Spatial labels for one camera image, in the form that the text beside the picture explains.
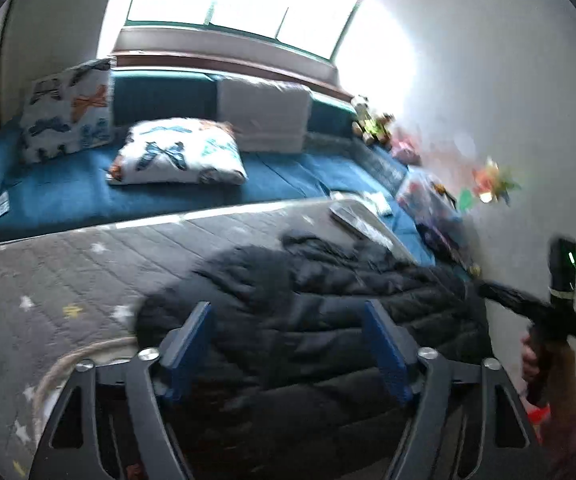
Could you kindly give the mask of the right hand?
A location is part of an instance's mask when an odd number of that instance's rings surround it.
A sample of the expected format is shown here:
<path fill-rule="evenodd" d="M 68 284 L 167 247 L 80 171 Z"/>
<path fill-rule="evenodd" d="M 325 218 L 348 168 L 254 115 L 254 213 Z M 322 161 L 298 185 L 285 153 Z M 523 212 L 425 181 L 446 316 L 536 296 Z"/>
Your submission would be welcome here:
<path fill-rule="evenodd" d="M 521 338 L 521 378 L 530 385 L 541 371 L 540 357 L 542 346 L 531 334 L 526 333 Z"/>

